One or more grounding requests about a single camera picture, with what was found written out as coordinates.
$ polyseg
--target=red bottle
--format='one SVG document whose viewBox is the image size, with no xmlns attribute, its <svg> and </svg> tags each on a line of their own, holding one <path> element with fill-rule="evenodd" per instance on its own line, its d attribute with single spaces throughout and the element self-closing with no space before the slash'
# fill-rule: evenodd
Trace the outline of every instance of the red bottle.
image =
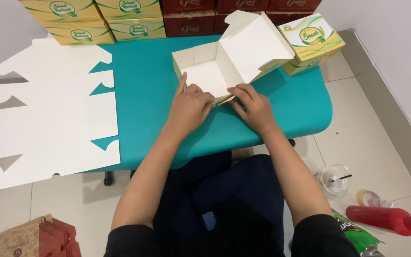
<svg viewBox="0 0 411 257">
<path fill-rule="evenodd" d="M 352 205 L 347 208 L 347 218 L 406 237 L 411 236 L 411 214 L 402 209 Z"/>
</svg>

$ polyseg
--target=dark pants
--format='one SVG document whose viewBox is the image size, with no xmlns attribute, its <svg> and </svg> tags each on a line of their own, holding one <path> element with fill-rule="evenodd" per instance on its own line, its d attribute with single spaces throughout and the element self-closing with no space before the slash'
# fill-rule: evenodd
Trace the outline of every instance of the dark pants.
<svg viewBox="0 0 411 257">
<path fill-rule="evenodd" d="M 194 158 L 169 171 L 153 220 L 154 231 L 162 241 L 207 231 L 202 215 L 233 195 L 273 225 L 283 252 L 284 197 L 270 156 L 254 155 L 231 165 L 231 151 L 227 151 Z"/>
</svg>

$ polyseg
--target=person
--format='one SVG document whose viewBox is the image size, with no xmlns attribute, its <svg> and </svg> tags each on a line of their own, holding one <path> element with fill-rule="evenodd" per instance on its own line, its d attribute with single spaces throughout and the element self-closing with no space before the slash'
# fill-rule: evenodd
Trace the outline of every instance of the person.
<svg viewBox="0 0 411 257">
<path fill-rule="evenodd" d="M 277 125 L 269 99 L 249 84 L 227 91 L 237 114 L 269 155 L 232 164 L 232 152 L 169 170 L 182 141 L 206 119 L 213 96 L 186 73 L 168 119 L 121 196 L 105 257 L 284 256 L 283 207 L 291 211 L 292 256 L 358 257 L 312 173 Z M 204 219 L 215 221 L 207 227 Z"/>
</svg>

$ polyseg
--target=green snack bag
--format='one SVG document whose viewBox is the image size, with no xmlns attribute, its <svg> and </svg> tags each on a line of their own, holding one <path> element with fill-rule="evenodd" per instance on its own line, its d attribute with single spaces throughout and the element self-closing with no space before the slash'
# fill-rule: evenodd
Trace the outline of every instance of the green snack bag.
<svg viewBox="0 0 411 257">
<path fill-rule="evenodd" d="M 369 234 L 367 231 L 358 227 L 353 222 L 349 221 L 347 218 L 340 215 L 334 209 L 334 217 L 337 219 L 342 231 L 345 233 L 345 236 L 350 240 L 350 242 L 357 249 L 358 253 L 362 255 L 367 248 L 374 248 L 377 244 L 383 243 L 380 240 L 376 239 L 373 235 Z"/>
</svg>

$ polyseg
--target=black shirt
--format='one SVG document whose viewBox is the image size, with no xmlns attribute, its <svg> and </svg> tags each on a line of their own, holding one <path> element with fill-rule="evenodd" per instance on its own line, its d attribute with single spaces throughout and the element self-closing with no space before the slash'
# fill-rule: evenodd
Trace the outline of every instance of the black shirt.
<svg viewBox="0 0 411 257">
<path fill-rule="evenodd" d="M 181 242 L 160 242 L 145 225 L 126 225 L 109 234 L 104 257 L 230 257 L 284 256 L 272 236 L 271 225 L 238 200 L 214 208 L 217 225 L 203 235 Z M 294 229 L 293 257 L 359 257 L 337 220 L 318 214 L 300 221 Z"/>
</svg>

